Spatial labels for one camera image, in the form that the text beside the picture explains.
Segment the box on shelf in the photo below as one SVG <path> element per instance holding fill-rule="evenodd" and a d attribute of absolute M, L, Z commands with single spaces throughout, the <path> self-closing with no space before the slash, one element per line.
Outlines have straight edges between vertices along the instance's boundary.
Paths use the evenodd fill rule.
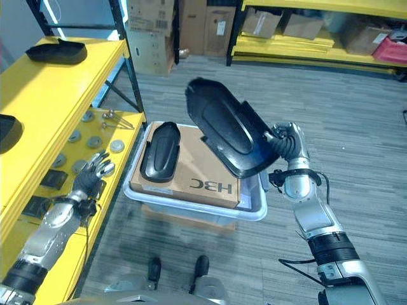
<path fill-rule="evenodd" d="M 280 22 L 281 15 L 256 11 L 250 7 L 244 20 L 242 32 L 250 36 L 271 38 Z"/>
<path fill-rule="evenodd" d="M 381 18 L 353 17 L 340 33 L 340 40 L 348 53 L 371 55 L 391 32 Z"/>
<path fill-rule="evenodd" d="M 283 35 L 315 39 L 324 25 L 320 18 L 306 17 L 285 11 L 282 17 Z"/>
<path fill-rule="evenodd" d="M 407 44 L 397 43 L 386 37 L 373 53 L 373 57 L 382 62 L 407 65 Z"/>

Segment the warehouse shelf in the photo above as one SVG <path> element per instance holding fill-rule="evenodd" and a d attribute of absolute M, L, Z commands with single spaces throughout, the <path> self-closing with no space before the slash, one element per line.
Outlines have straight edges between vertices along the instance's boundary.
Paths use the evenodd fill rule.
<path fill-rule="evenodd" d="M 405 0 L 244 0 L 242 10 L 246 6 L 306 8 L 407 19 Z"/>
<path fill-rule="evenodd" d="M 371 55 L 349 54 L 335 37 L 335 45 L 330 50 L 320 48 L 317 50 L 307 50 L 307 45 L 301 42 L 292 43 L 287 48 L 283 43 L 277 46 L 262 43 L 255 39 L 248 39 L 240 33 L 241 25 L 244 22 L 244 11 L 248 6 L 270 6 L 280 8 L 303 8 L 313 10 L 341 11 L 346 13 L 360 13 L 366 15 L 393 17 L 407 19 L 407 1 L 388 0 L 243 0 L 237 1 L 237 11 L 233 21 L 233 29 L 229 42 L 226 64 L 231 65 L 231 61 L 257 61 L 257 62 L 283 62 L 300 63 L 326 67 L 343 67 L 349 69 L 360 69 L 366 71 L 399 71 L 405 70 L 407 65 L 381 62 L 375 60 Z"/>
<path fill-rule="evenodd" d="M 81 140 L 76 143 L 65 142 L 65 146 L 61 150 L 61 153 L 66 156 L 67 162 L 62 167 L 56 169 L 68 173 L 68 178 L 64 182 L 61 190 L 58 191 L 56 189 L 38 186 L 34 192 L 34 195 L 36 196 L 47 198 L 67 194 L 72 187 L 72 182 L 76 176 L 71 168 L 77 160 L 90 159 L 91 156 L 100 149 L 105 149 L 110 153 L 109 159 L 115 163 L 116 169 L 112 176 L 103 178 L 103 180 L 106 181 L 106 186 L 102 196 L 97 201 L 97 213 L 90 219 L 88 226 L 88 254 L 93 247 L 97 233 L 109 208 L 111 199 L 116 190 L 121 174 L 123 173 L 123 169 L 126 165 L 126 161 L 131 152 L 138 131 L 142 126 L 142 122 L 145 121 L 143 113 L 116 111 L 116 114 L 130 122 L 134 126 L 134 129 L 123 129 L 119 126 L 117 128 L 101 128 L 102 123 L 105 122 L 102 118 L 102 114 L 105 111 L 103 109 L 92 109 L 91 111 L 95 114 L 95 118 L 88 123 L 81 121 L 75 127 L 76 130 L 81 132 Z M 91 149 L 86 146 L 87 139 L 94 135 L 98 135 L 102 139 L 102 145 L 98 149 Z M 125 148 L 122 152 L 113 153 L 109 149 L 110 143 L 117 139 L 124 142 Z M 8 238 L 4 241 L 2 249 L 2 257 L 4 257 L 2 265 L 3 274 L 5 274 L 14 263 L 27 237 L 35 231 L 40 222 L 39 219 L 26 215 L 21 215 L 19 217 L 19 220 L 14 225 Z M 66 301 L 81 273 L 81 267 L 85 257 L 85 245 L 86 231 L 85 228 L 80 227 L 72 238 L 69 239 L 65 251 L 57 261 L 56 265 L 47 274 L 44 283 L 36 295 L 35 304 L 58 304 Z"/>
<path fill-rule="evenodd" d="M 23 55 L 1 76 L 1 113 L 24 127 L 21 139 L 1 155 L 1 239 L 5 239 L 68 136 L 122 56 L 126 42 L 70 38 L 86 44 L 77 65 L 33 62 Z M 46 37 L 39 44 L 56 43 Z"/>
<path fill-rule="evenodd" d="M 335 36 L 335 44 L 332 48 L 328 48 L 326 52 L 318 50 L 292 50 L 290 48 L 284 48 L 281 46 L 275 46 L 272 43 L 268 43 L 265 39 L 245 37 L 239 35 L 237 43 L 233 47 L 232 55 L 239 54 L 240 56 L 246 55 L 247 57 L 254 57 L 255 55 L 260 58 L 265 57 L 278 57 L 284 56 L 290 59 L 316 59 L 326 61 L 338 61 L 338 62 L 350 62 L 365 65 L 382 65 L 386 67 L 407 67 L 407 65 L 381 62 L 375 60 L 371 55 L 356 55 L 349 54 L 343 48 L 339 39 Z"/>

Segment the metal disc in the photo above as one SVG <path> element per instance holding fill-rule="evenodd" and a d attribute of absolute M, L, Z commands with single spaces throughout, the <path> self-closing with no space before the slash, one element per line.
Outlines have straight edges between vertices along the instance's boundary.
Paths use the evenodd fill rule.
<path fill-rule="evenodd" d="M 64 154 L 59 154 L 56 158 L 55 161 L 52 163 L 52 167 L 58 168 L 61 167 L 66 163 L 66 157 Z"/>
<path fill-rule="evenodd" d="M 86 144 L 89 148 L 98 148 L 102 145 L 102 139 L 97 135 L 94 135 L 88 139 Z"/>
<path fill-rule="evenodd" d="M 95 115 L 93 114 L 93 112 L 91 110 L 88 110 L 87 112 L 85 112 L 85 114 L 83 115 L 83 117 L 81 118 L 82 122 L 91 122 L 93 119 L 95 118 Z"/>
<path fill-rule="evenodd" d="M 79 172 L 82 170 L 85 164 L 87 164 L 85 160 L 77 160 L 77 162 L 75 162 L 72 166 L 72 171 L 75 174 L 79 174 Z"/>
<path fill-rule="evenodd" d="M 110 143 L 110 150 L 112 153 L 121 153 L 125 148 L 125 144 L 122 140 L 114 140 Z"/>
<path fill-rule="evenodd" d="M 75 129 L 72 134 L 68 138 L 68 142 L 70 143 L 75 143 L 79 141 L 82 138 L 81 132 L 77 129 Z"/>

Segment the small metal parts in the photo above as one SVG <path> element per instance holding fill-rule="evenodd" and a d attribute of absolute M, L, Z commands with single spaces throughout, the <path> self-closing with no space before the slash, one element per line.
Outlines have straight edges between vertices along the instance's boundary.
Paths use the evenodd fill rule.
<path fill-rule="evenodd" d="M 106 120 L 110 120 L 117 125 L 109 125 L 106 122 L 103 122 L 102 128 L 105 129 L 107 127 L 115 127 L 121 129 L 134 129 L 134 126 L 127 120 L 123 119 L 121 116 L 117 115 L 113 109 L 108 110 L 104 114 L 102 114 L 102 118 Z"/>
<path fill-rule="evenodd" d="M 82 168 L 87 164 L 87 162 L 85 160 L 77 160 L 77 162 L 75 162 L 72 166 L 72 171 L 77 175 L 80 173 L 80 171 L 82 170 Z"/>
<path fill-rule="evenodd" d="M 59 154 L 56 158 L 55 161 L 52 163 L 52 167 L 58 168 L 61 167 L 66 163 L 66 157 L 64 154 Z"/>
<path fill-rule="evenodd" d="M 87 146 L 92 149 L 100 147 L 102 143 L 103 143 L 102 139 L 97 135 L 90 137 L 88 139 L 88 142 L 86 142 Z"/>
<path fill-rule="evenodd" d="M 68 138 L 69 143 L 75 143 L 79 141 L 82 138 L 81 132 L 77 129 L 75 129 L 72 134 Z"/>
<path fill-rule="evenodd" d="M 110 150 L 112 153 L 121 153 L 125 148 L 125 144 L 122 140 L 114 140 L 110 143 Z"/>
<path fill-rule="evenodd" d="M 87 122 L 93 121 L 94 118 L 95 118 L 95 115 L 93 114 L 93 111 L 88 110 L 87 112 L 85 112 L 85 114 L 81 118 L 81 121 L 87 123 Z"/>

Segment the yellow shelving unit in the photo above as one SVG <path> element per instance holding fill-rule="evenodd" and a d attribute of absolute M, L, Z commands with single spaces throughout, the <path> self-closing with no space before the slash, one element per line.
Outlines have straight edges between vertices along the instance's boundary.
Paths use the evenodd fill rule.
<path fill-rule="evenodd" d="M 116 111 L 134 126 L 134 129 L 123 129 L 115 121 L 102 118 L 105 110 L 92 108 L 94 119 L 87 123 L 81 121 L 119 59 L 129 58 L 130 54 L 125 40 L 75 37 L 68 40 L 86 44 L 87 57 L 81 63 L 46 64 L 33 62 L 23 55 L 0 75 L 0 111 L 15 116 L 23 125 L 21 139 L 0 155 L 1 278 L 15 262 L 28 236 L 39 226 L 39 219 L 22 215 L 31 196 L 67 194 L 75 178 L 71 169 L 73 163 L 78 159 L 89 160 L 97 151 L 106 149 L 116 168 L 111 176 L 104 178 L 106 186 L 98 201 L 97 213 L 89 220 L 90 253 L 137 134 L 146 122 L 143 112 Z M 38 42 L 43 43 L 57 43 L 57 38 L 45 37 Z M 103 128 L 103 122 L 113 127 Z M 67 140 L 75 129 L 81 132 L 81 140 L 69 143 Z M 102 139 L 98 149 L 86 146 L 88 138 L 93 135 Z M 116 139 L 122 140 L 125 148 L 122 152 L 112 153 L 109 145 Z M 67 157 L 66 164 L 56 168 L 68 173 L 62 189 L 57 191 L 40 186 L 41 179 L 59 153 Z M 47 274 L 36 294 L 35 304 L 57 304 L 67 299 L 81 273 L 85 247 L 86 231 L 81 227 L 69 239 L 66 250 Z"/>
<path fill-rule="evenodd" d="M 308 8 L 407 19 L 405 0 L 244 0 L 242 10 L 247 5 Z"/>
<path fill-rule="evenodd" d="M 241 11 L 235 18 L 234 31 L 238 31 L 243 22 L 246 6 L 270 6 L 278 8 L 303 8 L 313 10 L 341 11 L 382 17 L 407 19 L 407 1 L 405 0 L 243 0 Z M 277 44 L 246 37 L 239 32 L 232 33 L 231 46 L 228 50 L 227 64 L 233 60 L 256 62 L 279 62 L 284 64 L 306 64 L 326 67 L 344 67 L 375 72 L 394 72 L 407 65 L 393 62 L 381 62 L 371 55 L 349 54 L 339 39 L 333 36 L 335 44 L 328 51 L 292 50 L 278 47 Z"/>

